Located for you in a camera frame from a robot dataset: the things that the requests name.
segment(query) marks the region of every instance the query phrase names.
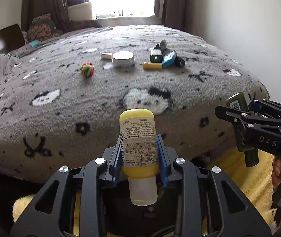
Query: yellow fur rug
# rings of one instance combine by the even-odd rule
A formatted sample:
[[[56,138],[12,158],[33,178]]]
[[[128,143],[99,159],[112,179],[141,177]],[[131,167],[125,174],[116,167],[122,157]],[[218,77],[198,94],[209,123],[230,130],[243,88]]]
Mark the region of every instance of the yellow fur rug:
[[[259,164],[254,167],[246,167],[244,154],[234,148],[212,161],[209,167],[219,166],[224,170],[248,197],[268,225],[272,224],[275,214],[275,210],[270,209],[273,193],[271,184],[272,160],[271,154],[259,151]],[[29,195],[15,201],[13,206],[15,222],[33,197],[33,195]],[[76,236],[79,236],[79,207],[80,192],[77,193],[75,205],[73,230]],[[115,235],[108,233],[108,236],[114,237]]]

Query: bedspread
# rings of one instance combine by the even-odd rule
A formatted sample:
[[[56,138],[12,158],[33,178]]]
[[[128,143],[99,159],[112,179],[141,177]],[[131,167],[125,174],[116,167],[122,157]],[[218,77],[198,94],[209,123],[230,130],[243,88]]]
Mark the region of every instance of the bedspread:
[[[150,48],[166,39],[184,68],[145,71]],[[116,68],[100,52],[131,51]],[[91,61],[95,74],[80,72]],[[160,25],[84,31],[29,50],[0,54],[0,172],[44,182],[62,165],[80,167],[114,146],[119,116],[146,108],[157,133],[186,159],[235,145],[231,124],[214,114],[238,91],[268,99],[262,83],[202,38]]]

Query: bottle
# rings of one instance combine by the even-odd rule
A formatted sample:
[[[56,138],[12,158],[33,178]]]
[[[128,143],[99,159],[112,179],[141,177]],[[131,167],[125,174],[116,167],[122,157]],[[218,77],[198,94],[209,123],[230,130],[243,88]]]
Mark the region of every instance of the bottle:
[[[146,109],[124,111],[119,117],[122,168],[128,176],[131,201],[148,206],[157,201],[159,171],[154,114]]]

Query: silver screw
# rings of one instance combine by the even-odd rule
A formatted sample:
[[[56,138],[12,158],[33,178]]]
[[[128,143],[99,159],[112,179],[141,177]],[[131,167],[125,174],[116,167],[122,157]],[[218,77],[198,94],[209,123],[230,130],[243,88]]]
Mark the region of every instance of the silver screw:
[[[220,167],[218,167],[218,166],[214,166],[214,167],[212,167],[212,171],[213,171],[214,173],[220,173],[220,172],[221,172],[221,169],[220,169]]]
[[[66,173],[68,170],[69,170],[69,167],[67,167],[67,166],[61,166],[59,168],[59,172],[61,172],[61,173]]]
[[[183,158],[176,158],[176,162],[177,162],[178,164],[184,164],[185,159],[183,159]]]
[[[94,162],[97,164],[103,164],[105,162],[105,158],[96,158]]]

